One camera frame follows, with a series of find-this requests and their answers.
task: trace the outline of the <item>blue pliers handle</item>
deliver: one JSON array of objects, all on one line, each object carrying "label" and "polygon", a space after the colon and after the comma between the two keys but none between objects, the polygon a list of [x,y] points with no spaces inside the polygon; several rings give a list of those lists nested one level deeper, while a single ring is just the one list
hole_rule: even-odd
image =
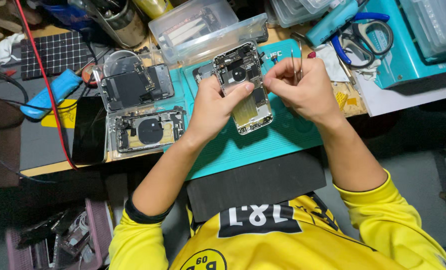
[{"label": "blue pliers handle", "polygon": [[[377,20],[377,21],[382,21],[382,22],[387,22],[389,21],[390,16],[386,15],[386,14],[382,14],[382,13],[375,13],[375,12],[358,12],[351,21],[359,21],[359,20]],[[333,44],[333,47],[336,51],[336,53],[338,54],[338,56],[340,56],[341,60],[343,60],[343,62],[345,62],[347,65],[351,65],[351,60],[348,58],[348,56],[346,55],[345,51],[343,50],[343,47],[340,43],[340,38],[338,33],[333,34],[333,36],[331,37],[331,43]]]}]

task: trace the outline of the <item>yellow sticker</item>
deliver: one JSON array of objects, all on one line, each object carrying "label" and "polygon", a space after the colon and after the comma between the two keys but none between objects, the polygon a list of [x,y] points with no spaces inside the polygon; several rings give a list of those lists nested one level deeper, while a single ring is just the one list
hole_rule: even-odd
[{"label": "yellow sticker", "polygon": [[348,105],[356,105],[357,98],[356,97],[350,98],[347,102],[348,102]]},{"label": "yellow sticker", "polygon": [[[75,103],[76,99],[65,99],[58,107],[67,107]],[[76,105],[70,108],[59,110],[61,125],[65,128],[75,128]],[[49,112],[41,120],[42,126],[57,127],[57,121],[53,111]]]},{"label": "yellow sticker", "polygon": [[338,101],[338,106],[340,106],[340,111],[343,111],[343,107],[345,106],[347,100],[348,100],[348,94],[343,94],[342,92],[338,92],[336,94],[336,101]]}]

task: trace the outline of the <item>yellow jersey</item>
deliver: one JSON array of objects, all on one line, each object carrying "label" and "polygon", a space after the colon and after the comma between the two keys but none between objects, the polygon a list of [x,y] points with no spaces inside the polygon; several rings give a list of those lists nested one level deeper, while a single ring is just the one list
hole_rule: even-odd
[{"label": "yellow jersey", "polygon": [[371,191],[336,188],[360,230],[359,241],[344,235],[323,202],[309,193],[276,205],[233,207],[200,226],[189,212],[191,238],[169,267],[161,230],[169,211],[146,217],[127,204],[109,248],[110,270],[446,270],[445,251],[421,229],[418,212],[389,173]]}]

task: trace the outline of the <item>person's left hand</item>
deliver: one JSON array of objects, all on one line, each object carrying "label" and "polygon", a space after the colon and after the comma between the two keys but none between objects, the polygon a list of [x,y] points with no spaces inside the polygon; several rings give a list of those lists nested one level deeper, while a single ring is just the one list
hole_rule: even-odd
[{"label": "person's left hand", "polygon": [[203,79],[199,83],[193,114],[183,136],[197,146],[204,146],[213,140],[228,122],[233,108],[249,96],[254,88],[253,83],[242,83],[222,97],[220,83],[215,75]]}]

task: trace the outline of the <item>white cloth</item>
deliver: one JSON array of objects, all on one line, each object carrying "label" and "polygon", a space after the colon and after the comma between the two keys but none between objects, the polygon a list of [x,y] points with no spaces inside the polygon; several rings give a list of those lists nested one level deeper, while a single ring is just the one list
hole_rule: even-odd
[{"label": "white cloth", "polygon": [[11,36],[7,36],[4,40],[0,41],[0,63],[2,65],[8,63],[11,58],[16,61],[20,61],[20,58],[15,57],[11,54],[11,47],[15,43],[19,43],[22,39],[25,38],[24,34],[12,34]]},{"label": "white cloth", "polygon": [[377,68],[382,65],[380,59],[375,59],[375,61],[367,68],[355,70],[357,74],[363,75],[363,78],[367,81],[376,80]]},{"label": "white cloth", "polygon": [[330,44],[322,44],[315,48],[316,57],[325,63],[329,79],[334,82],[349,82],[348,76],[340,65],[335,49]]}]

